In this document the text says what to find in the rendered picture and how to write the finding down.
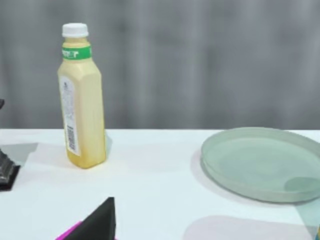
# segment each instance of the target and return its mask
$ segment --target white tabletop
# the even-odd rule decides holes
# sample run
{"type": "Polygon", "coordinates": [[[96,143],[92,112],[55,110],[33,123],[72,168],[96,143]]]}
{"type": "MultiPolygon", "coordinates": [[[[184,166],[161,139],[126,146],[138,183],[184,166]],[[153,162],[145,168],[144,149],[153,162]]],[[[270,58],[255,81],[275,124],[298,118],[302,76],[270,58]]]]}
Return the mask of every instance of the white tabletop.
{"type": "MultiPolygon", "coordinates": [[[[67,159],[62,130],[0,130],[0,145],[39,143],[13,190],[0,192],[1,240],[53,240],[111,196],[119,240],[189,240],[187,229],[207,216],[320,224],[320,200],[261,203],[210,182],[199,168],[199,149],[217,131],[107,132],[113,140],[107,162],[83,170],[67,159]]],[[[319,131],[296,132],[320,140],[319,131]]]]}

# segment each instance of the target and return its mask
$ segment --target bottle neck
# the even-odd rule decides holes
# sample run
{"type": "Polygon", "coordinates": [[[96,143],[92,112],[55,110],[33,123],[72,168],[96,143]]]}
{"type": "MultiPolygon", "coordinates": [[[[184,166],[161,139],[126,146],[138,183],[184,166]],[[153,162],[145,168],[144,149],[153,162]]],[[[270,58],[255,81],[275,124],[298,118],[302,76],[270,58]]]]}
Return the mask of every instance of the bottle neck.
{"type": "Polygon", "coordinates": [[[86,37],[66,37],[62,45],[64,60],[84,60],[92,56],[91,45],[86,37]]]}

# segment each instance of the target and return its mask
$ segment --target yellow liquid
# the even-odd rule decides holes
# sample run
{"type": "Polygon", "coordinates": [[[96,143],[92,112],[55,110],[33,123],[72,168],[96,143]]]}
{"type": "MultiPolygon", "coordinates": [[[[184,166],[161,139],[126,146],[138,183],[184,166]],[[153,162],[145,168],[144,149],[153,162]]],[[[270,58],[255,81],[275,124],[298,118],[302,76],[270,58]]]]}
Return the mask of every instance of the yellow liquid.
{"type": "MultiPolygon", "coordinates": [[[[90,46],[85,37],[66,38],[64,48],[84,48],[90,46]]],[[[66,111],[62,107],[67,156],[76,166],[87,169],[106,160],[106,138],[102,94],[102,76],[92,58],[81,60],[63,59],[58,69],[58,77],[66,78],[74,87],[73,120],[75,122],[78,153],[69,148],[66,125],[66,111]]]]}

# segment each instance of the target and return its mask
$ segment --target plastic bottle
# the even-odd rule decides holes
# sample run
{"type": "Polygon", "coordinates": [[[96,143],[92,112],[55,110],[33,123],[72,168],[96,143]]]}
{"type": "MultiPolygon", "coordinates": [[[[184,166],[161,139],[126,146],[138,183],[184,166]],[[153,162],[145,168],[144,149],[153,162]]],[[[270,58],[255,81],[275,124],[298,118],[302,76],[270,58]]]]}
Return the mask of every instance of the plastic bottle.
{"type": "Polygon", "coordinates": [[[63,25],[63,62],[57,72],[67,156],[83,169],[106,160],[102,76],[88,35],[86,24],[63,25]]]}

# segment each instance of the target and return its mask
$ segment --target green plate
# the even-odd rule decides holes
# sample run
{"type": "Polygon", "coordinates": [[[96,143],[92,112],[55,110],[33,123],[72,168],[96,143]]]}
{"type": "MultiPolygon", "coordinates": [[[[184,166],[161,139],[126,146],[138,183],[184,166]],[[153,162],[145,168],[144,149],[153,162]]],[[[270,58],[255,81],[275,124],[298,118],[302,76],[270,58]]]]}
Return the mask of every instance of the green plate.
{"type": "Polygon", "coordinates": [[[248,198],[295,203],[320,196],[320,144],[288,131],[222,131],[203,143],[201,166],[211,179],[248,198]]]}

